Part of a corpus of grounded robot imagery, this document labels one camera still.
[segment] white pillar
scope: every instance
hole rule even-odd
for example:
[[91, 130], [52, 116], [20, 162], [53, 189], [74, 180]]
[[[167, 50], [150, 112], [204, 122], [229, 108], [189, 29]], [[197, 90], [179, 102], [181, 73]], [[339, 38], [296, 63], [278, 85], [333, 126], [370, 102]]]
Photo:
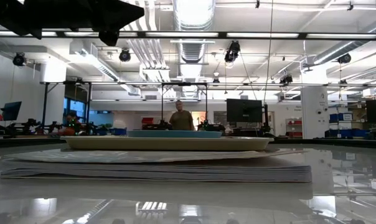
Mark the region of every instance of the white pillar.
[[[322, 66], [301, 74], [303, 83], [327, 83], [326, 69]], [[309, 86], [301, 89], [303, 107], [303, 139], [323, 138], [329, 129], [327, 90], [325, 86]]]
[[[64, 62], [58, 59], [49, 60], [41, 65], [42, 82], [64, 82], [66, 80], [66, 67]], [[47, 109], [45, 112], [45, 124], [53, 121], [62, 122], [63, 99], [65, 98], [65, 85], [49, 85], [51, 90], [47, 95]]]

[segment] man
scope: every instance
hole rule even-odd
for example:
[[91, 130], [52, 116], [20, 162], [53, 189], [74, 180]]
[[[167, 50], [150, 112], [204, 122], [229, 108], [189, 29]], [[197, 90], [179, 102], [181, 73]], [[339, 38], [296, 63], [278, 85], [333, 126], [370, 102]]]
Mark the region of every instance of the man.
[[173, 130], [195, 131], [194, 119], [192, 119], [190, 112], [182, 109], [180, 100], [176, 101], [176, 109], [177, 112], [170, 118]]

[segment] wall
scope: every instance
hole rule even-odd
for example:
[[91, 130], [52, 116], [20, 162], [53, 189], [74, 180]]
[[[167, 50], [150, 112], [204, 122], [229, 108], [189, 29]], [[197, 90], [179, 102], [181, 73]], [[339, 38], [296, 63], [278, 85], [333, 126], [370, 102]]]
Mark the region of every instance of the wall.
[[[173, 102], [165, 102], [163, 104], [164, 111], [175, 111]], [[93, 101], [91, 104], [91, 110], [110, 110], [110, 111], [152, 111], [159, 113], [161, 111], [161, 102], [137, 102], [137, 101]], [[193, 102], [184, 103], [184, 109], [187, 111], [205, 111], [204, 102]], [[214, 111], [226, 111], [226, 103], [208, 103], [208, 119], [213, 122], [213, 112]], [[275, 115], [275, 134], [284, 135], [286, 132], [286, 119], [288, 118], [300, 118], [301, 117], [301, 107], [299, 103], [277, 103], [269, 104], [268, 111], [273, 111]], [[168, 120], [166, 112], [164, 113], [166, 121]], [[123, 121], [127, 122], [131, 127], [139, 128], [136, 125], [137, 122], [141, 124], [141, 117], [124, 117]]]
[[95, 125], [113, 124], [113, 114], [90, 114], [90, 122], [94, 122]]
[[[160, 111], [114, 111], [113, 126], [115, 128], [127, 128], [127, 130], [141, 129], [143, 118], [154, 118], [154, 123], [161, 119]], [[165, 111], [163, 117], [170, 120], [172, 111]]]
[[42, 119], [44, 86], [39, 82], [40, 72], [29, 67], [16, 67], [12, 60], [0, 55], [0, 107], [22, 101], [17, 122], [26, 122], [28, 118]]

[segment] blue tray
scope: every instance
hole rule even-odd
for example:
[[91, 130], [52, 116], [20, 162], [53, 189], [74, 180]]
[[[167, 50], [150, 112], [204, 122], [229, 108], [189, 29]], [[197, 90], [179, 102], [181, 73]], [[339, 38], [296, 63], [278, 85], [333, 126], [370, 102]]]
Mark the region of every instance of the blue tray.
[[164, 130], [137, 130], [128, 131], [128, 137], [133, 138], [219, 138], [219, 131], [164, 131]]

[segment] fluorescent light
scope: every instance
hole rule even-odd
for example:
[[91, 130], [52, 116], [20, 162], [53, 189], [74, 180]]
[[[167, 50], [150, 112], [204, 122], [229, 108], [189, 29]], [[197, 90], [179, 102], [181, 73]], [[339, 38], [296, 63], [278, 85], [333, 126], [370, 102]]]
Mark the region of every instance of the fluorescent light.
[[147, 37], [218, 37], [216, 32], [147, 32]]
[[115, 82], [93, 82], [93, 85], [117, 85]]
[[172, 44], [215, 44], [214, 40], [170, 40]]
[[208, 83], [209, 86], [241, 86], [244, 83]]
[[159, 82], [126, 82], [126, 84], [129, 85], [162, 85], [162, 83]]
[[120, 32], [119, 37], [136, 37], [136, 32]]
[[337, 38], [337, 39], [375, 39], [376, 34], [308, 34], [307, 38]]
[[43, 37], [56, 37], [57, 33], [56, 32], [42, 32], [41, 35]]
[[98, 37], [98, 32], [65, 32], [67, 37]]
[[227, 37], [259, 37], [259, 38], [297, 38], [299, 34], [288, 33], [249, 33], [249, 32], [229, 32]]
[[18, 35], [11, 31], [0, 31], [0, 36], [18, 36]]
[[[2, 37], [2, 36], [18, 36], [18, 35], [16, 33], [12, 32], [12, 31], [5, 30], [5, 31], [0, 31], [0, 37]], [[55, 33], [55, 32], [42, 32], [42, 36], [43, 37], [56, 37], [57, 33]]]

